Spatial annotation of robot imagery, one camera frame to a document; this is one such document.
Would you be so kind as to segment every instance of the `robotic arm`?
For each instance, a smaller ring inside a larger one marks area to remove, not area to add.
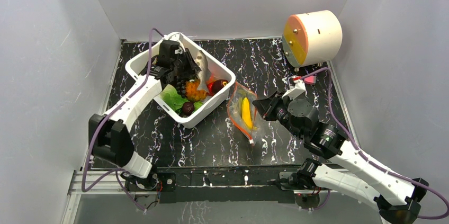
[[[152,164],[139,156],[134,150],[129,132],[144,108],[167,86],[194,75],[200,68],[193,61],[188,49],[176,40],[163,40],[159,54],[152,58],[149,75],[147,67],[142,70],[133,85],[115,106],[103,115],[94,114],[89,120],[89,143],[99,124],[111,114],[101,127],[95,141],[92,155],[113,163],[131,175],[123,177],[133,179],[143,187],[154,187]]]
[[[393,172],[361,149],[356,149],[337,128],[318,120],[318,110],[300,96],[305,91],[304,83],[289,79],[290,90],[276,92],[271,97],[254,101],[253,104],[262,118],[279,121],[297,138],[304,138],[304,147],[311,153],[338,164],[353,173],[343,174],[307,159],[303,166],[290,174],[280,173],[283,189],[311,189],[315,186],[340,191],[379,210],[380,215],[390,223],[413,223],[421,206],[419,201],[426,190],[407,181],[398,179]],[[375,163],[388,173],[375,168]],[[428,183],[421,178],[421,184]]]

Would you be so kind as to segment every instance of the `black marble surface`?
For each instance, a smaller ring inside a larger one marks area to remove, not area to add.
[[[288,86],[283,79],[288,76],[305,75],[319,68],[316,65],[308,66],[295,73],[283,56],[280,39],[210,40],[196,43],[225,64],[236,74],[237,82],[259,97],[270,95],[276,90],[286,90]],[[126,62],[147,49],[147,42],[122,45],[109,107],[134,84],[125,71]],[[328,73],[323,72],[317,76],[314,86],[306,85],[306,99],[318,108],[321,121],[335,125],[327,104],[327,76]],[[177,124],[156,102],[151,102],[131,131],[136,151],[159,167],[302,164],[306,158],[315,157],[302,147],[302,141],[293,138],[278,122],[270,122],[268,136],[252,147],[230,122],[226,106],[227,101],[224,101],[195,128],[186,129]],[[333,107],[336,117],[346,125],[335,90]],[[113,166],[95,159],[92,167]]]

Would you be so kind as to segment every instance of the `banana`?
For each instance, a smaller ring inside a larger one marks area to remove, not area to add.
[[[243,119],[245,125],[253,129],[253,121],[251,120],[251,110],[249,109],[249,100],[248,98],[244,98],[241,103],[241,118]]]

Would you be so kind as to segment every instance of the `pink object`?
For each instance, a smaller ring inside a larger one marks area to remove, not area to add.
[[[310,76],[310,77],[307,77],[304,79],[304,83],[306,83],[308,85],[314,85],[316,81],[317,81],[316,76]]]

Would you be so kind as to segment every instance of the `cylindrical container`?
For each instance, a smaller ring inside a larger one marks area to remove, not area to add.
[[[332,60],[342,45],[342,27],[331,11],[291,15],[282,46],[293,67]]]

